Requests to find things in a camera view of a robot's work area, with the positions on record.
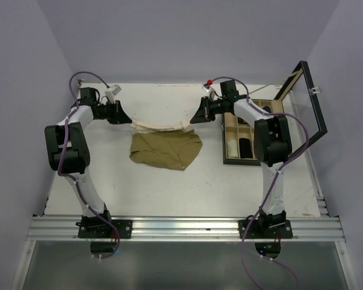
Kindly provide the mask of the khaki underwear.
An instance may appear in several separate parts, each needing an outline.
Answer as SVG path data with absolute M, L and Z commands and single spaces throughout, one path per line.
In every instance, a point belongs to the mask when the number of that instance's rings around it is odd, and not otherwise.
M 184 171 L 196 159 L 203 143 L 189 121 L 159 126 L 134 120 L 131 124 L 131 161 L 147 166 Z

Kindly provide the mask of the brown underwear beige waistband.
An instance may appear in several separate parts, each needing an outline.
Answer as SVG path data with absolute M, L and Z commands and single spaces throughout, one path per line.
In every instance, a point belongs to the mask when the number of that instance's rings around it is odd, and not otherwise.
M 240 117 L 237 118 L 237 123 L 239 126 L 241 126 L 241 125 L 248 126 L 249 125 L 244 119 L 242 119 Z

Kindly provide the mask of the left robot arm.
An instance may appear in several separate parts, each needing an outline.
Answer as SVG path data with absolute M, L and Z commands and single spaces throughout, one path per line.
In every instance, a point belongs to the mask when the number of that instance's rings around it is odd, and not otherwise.
M 80 97 L 64 120 L 44 129 L 50 167 L 69 182 L 82 208 L 81 220 L 76 224 L 82 239 L 131 237 L 132 221 L 112 219 L 95 188 L 89 170 L 90 150 L 84 134 L 84 129 L 94 120 L 106 120 L 110 124 L 132 122 L 115 99 L 120 90 L 118 85 L 107 87 L 103 102 L 97 89 L 80 89 Z

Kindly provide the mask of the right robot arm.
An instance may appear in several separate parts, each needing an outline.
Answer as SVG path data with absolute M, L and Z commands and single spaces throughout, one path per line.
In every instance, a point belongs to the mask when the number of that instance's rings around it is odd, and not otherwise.
M 207 95 L 201 98 L 192 124 L 215 121 L 219 114 L 231 113 L 243 119 L 254 131 L 253 151 L 263 172 L 263 201 L 257 213 L 241 219 L 238 230 L 242 239 L 291 239 L 292 226 L 284 206 L 283 173 L 292 154 L 289 125 L 283 113 L 273 114 L 258 107 L 248 94 L 241 95 L 236 81 L 221 82 L 220 96 L 212 87 L 213 81 L 203 84 Z

